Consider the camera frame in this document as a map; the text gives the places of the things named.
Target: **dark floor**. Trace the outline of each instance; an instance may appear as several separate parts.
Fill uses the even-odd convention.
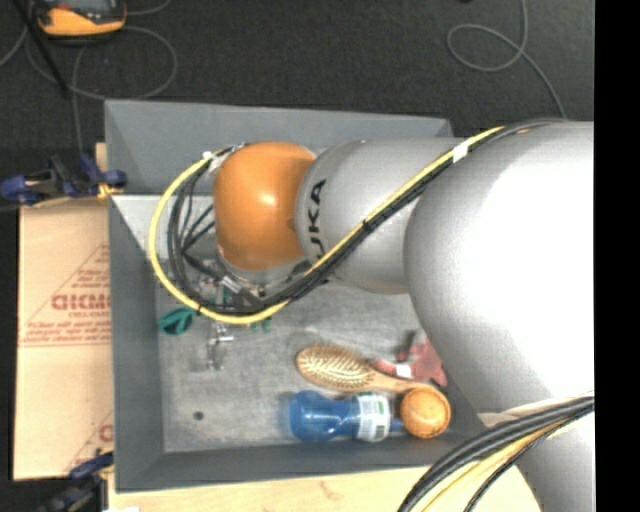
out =
[[[133,12],[163,3],[127,2]],[[485,25],[516,46],[526,28],[525,51],[500,71],[470,69],[447,46],[448,31],[464,23]],[[34,68],[48,72],[33,43],[9,55],[23,24],[13,1],[0,0],[0,179],[37,169],[53,152],[74,157],[93,147],[104,135],[100,97],[157,89],[166,101],[438,116],[457,136],[533,117],[594,119],[594,0],[175,0],[156,14],[131,16],[126,26],[84,50],[46,44],[68,84],[80,89],[74,114],[72,99]],[[486,32],[460,31],[453,41],[484,67],[516,54]],[[0,511],[20,512],[64,483],[9,481],[15,223],[14,213],[0,214]]]

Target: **cardboard sheet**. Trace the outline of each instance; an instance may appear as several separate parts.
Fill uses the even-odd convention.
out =
[[[64,476],[113,442],[107,206],[20,215],[14,479]]]

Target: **gray bin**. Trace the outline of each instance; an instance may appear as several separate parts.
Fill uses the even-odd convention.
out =
[[[118,490],[423,466],[483,429],[450,381],[452,422],[436,439],[297,441],[287,429],[288,400],[324,390],[297,373],[296,352],[327,342],[390,358],[418,327],[408,296],[330,283],[275,315],[269,332],[233,328],[224,368],[215,371],[205,361],[209,322],[196,321],[182,336],[157,329],[159,315],[178,304],[145,253],[159,195],[203,151],[259,140],[317,149],[360,138],[450,137],[447,121],[127,100],[107,101],[105,118],[108,166],[130,178],[109,213]]]

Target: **blue clamp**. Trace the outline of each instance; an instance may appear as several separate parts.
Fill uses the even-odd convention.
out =
[[[49,499],[36,512],[78,512],[91,500],[97,501],[99,510],[106,508],[106,481],[99,472],[114,462],[113,452],[107,452],[80,464],[69,473],[73,485]]]
[[[79,159],[79,168],[67,168],[59,156],[52,156],[44,168],[32,174],[18,174],[0,183],[0,195],[21,205],[33,206],[62,197],[96,197],[104,186],[121,191],[127,175],[119,170],[102,172],[88,155]]]

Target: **yellow cable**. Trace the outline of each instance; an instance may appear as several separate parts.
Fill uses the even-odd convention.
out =
[[[214,153],[213,157],[217,156],[220,152]],[[169,199],[175,191],[193,174],[195,174],[198,170],[202,168],[207,162],[211,161],[213,157],[203,158],[199,162],[196,162],[191,167],[183,171],[178,178],[169,185],[169,188],[164,191],[156,209],[151,217],[151,224],[149,227],[149,257],[151,259],[151,266],[158,278],[158,280],[162,283],[162,285],[180,302],[190,307],[191,309],[203,314],[204,316],[211,318],[212,320],[216,320],[218,322],[225,322],[229,324],[249,324],[252,322],[260,322],[271,315],[280,311],[283,307],[288,304],[288,300],[276,304],[270,308],[261,311],[260,313],[255,313],[246,316],[231,316],[231,315],[223,315],[220,313],[216,313],[204,307],[201,307],[198,302],[193,300],[191,297],[184,294],[181,290],[176,288],[176,286],[169,280],[167,275],[162,270],[162,266],[160,265],[160,260],[158,259],[158,251],[156,249],[156,237],[158,234],[158,225],[160,223],[160,217],[162,215],[162,211],[164,210],[165,205],[169,202]]]
[[[411,178],[409,181],[407,181],[402,187],[400,187],[393,194],[391,194],[387,198],[386,201],[384,201],[382,204],[380,204],[378,207],[376,207],[365,218],[364,221],[362,221],[360,224],[358,224],[356,227],[354,227],[344,238],[342,238],[342,240],[340,240],[336,245],[334,245],[322,258],[320,258],[309,270],[307,270],[307,272],[305,273],[305,276],[308,276],[311,272],[313,272],[318,267],[320,267],[333,254],[335,254],[341,247],[343,247],[362,228],[362,226],[366,222],[368,222],[372,218],[374,218],[380,211],[384,210],[387,206],[389,206],[391,203],[393,203],[393,201],[395,201],[398,197],[400,197],[402,194],[404,194],[406,191],[408,191],[418,181],[423,179],[428,174],[432,173],[436,168],[438,168],[440,165],[444,164],[447,160],[449,160],[451,158],[455,159],[456,151],[459,148],[463,148],[463,149],[468,148],[469,146],[471,146],[471,145],[479,142],[480,140],[488,137],[492,133],[500,130],[501,128],[502,127],[492,128],[490,130],[482,132],[479,135],[471,137],[471,138],[465,140],[463,143],[457,145],[452,150],[444,153],[438,159],[436,159],[433,162],[431,162],[427,167],[425,167],[422,171],[420,171],[413,178]],[[271,307],[269,307],[269,308],[267,308],[264,311],[261,311],[259,313],[253,313],[253,314],[248,314],[248,315],[243,315],[243,316],[231,316],[231,315],[224,315],[224,314],[221,314],[221,313],[216,313],[214,311],[211,311],[211,310],[203,307],[201,304],[199,304],[195,300],[191,299],[189,296],[187,296],[185,293],[183,293],[181,290],[179,290],[169,280],[167,275],[164,273],[164,271],[162,270],[162,266],[160,265],[160,261],[158,259],[158,253],[157,253],[157,249],[156,249],[156,237],[157,237],[157,232],[158,232],[158,225],[160,223],[160,217],[162,215],[162,212],[163,212],[166,204],[169,202],[171,196],[173,196],[173,194],[180,188],[180,186],[185,181],[187,181],[199,169],[201,169],[203,165],[205,165],[206,163],[210,162],[214,157],[219,155],[221,153],[221,151],[222,150],[214,153],[210,157],[203,158],[199,162],[196,162],[195,164],[193,164],[188,169],[184,170],[173,181],[173,183],[171,183],[171,185],[169,185],[169,187],[164,191],[164,193],[162,194],[162,197],[160,198],[160,201],[158,202],[158,205],[156,206],[156,209],[155,209],[155,211],[153,213],[153,217],[151,218],[151,224],[150,224],[150,227],[149,227],[149,257],[151,259],[151,265],[153,267],[153,270],[154,270],[158,280],[162,283],[162,285],[177,300],[179,300],[180,302],[182,302],[186,306],[190,307],[191,309],[194,309],[194,310],[198,311],[199,313],[203,314],[204,316],[206,316],[208,318],[211,318],[212,320],[216,320],[218,322],[226,322],[226,323],[230,323],[230,324],[249,324],[249,323],[253,323],[253,322],[260,322],[260,321],[265,320],[266,318],[269,318],[270,316],[274,315],[278,311],[280,311],[287,304],[289,304],[291,299],[285,299],[282,302],[280,302],[278,304],[275,304],[274,306],[271,306]]]
[[[383,203],[379,204],[376,208],[371,211],[367,217],[360,222],[356,227],[354,227],[342,240],[340,240],[336,245],[334,245],[327,253],[325,253],[322,258],[320,258],[309,270],[307,270],[305,275],[309,275],[313,272],[317,267],[322,265],[325,261],[327,261],[333,254],[335,254],[341,247],[343,247],[367,222],[371,221],[376,215],[378,215],[381,211],[387,208],[391,203],[393,203],[398,197],[400,197],[405,192],[409,191],[416,183],[420,180],[431,174],[434,170],[444,164],[447,160],[452,158],[456,152],[456,148],[460,147],[469,147],[482,139],[487,138],[492,133],[495,133],[498,130],[501,130],[502,127],[498,126],[496,128],[492,128],[490,130],[486,130],[474,137],[471,137],[461,144],[457,145],[455,148],[447,151],[442,154],[436,160],[431,162],[427,167],[422,169],[419,173],[413,176],[409,181],[404,183],[399,189],[397,189],[393,194],[391,194]]]
[[[464,493],[470,486],[475,485],[477,489],[479,484],[484,482],[493,472],[500,466],[508,462],[511,457],[516,455],[520,450],[536,439],[542,437],[554,428],[562,425],[567,420],[560,420],[556,423],[542,427],[540,430],[526,435],[497,451],[496,453],[482,459],[478,462],[467,465],[462,468],[462,474],[456,477],[446,487],[442,488],[429,503],[422,509],[422,512],[435,512],[437,510],[451,510],[451,501],[447,504],[443,500],[453,500],[454,503],[468,503],[469,498],[461,499],[460,495]]]

